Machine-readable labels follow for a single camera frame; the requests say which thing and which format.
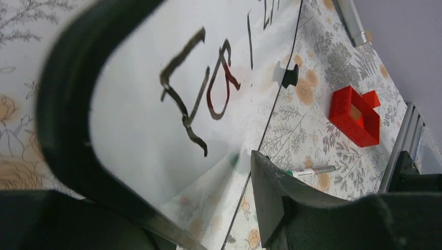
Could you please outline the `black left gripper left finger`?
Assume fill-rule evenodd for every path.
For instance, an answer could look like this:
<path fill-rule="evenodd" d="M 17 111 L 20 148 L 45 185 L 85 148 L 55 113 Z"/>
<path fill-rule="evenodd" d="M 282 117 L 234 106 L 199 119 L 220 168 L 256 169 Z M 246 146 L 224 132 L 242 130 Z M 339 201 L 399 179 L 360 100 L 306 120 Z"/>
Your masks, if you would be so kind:
<path fill-rule="evenodd" d="M 1 249 L 176 249 L 114 211 L 53 190 L 1 191 Z"/>

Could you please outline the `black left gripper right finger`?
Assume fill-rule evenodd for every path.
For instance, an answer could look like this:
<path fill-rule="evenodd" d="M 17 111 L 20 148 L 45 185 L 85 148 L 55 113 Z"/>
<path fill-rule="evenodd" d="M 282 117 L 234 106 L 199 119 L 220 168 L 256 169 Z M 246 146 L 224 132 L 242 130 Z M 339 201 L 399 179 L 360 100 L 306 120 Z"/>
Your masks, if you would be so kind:
<path fill-rule="evenodd" d="M 251 154 L 265 249 L 441 249 L 441 175 L 395 170 L 392 190 L 347 201 Z"/>

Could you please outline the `small black-framed whiteboard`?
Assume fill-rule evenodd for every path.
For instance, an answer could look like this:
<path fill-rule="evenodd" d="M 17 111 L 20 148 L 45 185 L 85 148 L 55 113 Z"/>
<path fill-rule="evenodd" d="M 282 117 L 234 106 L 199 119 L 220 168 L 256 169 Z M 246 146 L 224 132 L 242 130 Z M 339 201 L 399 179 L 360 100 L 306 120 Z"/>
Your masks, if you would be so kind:
<path fill-rule="evenodd" d="M 222 249 L 297 35 L 301 1 L 95 1 L 36 99 L 65 186 L 185 249 Z"/>

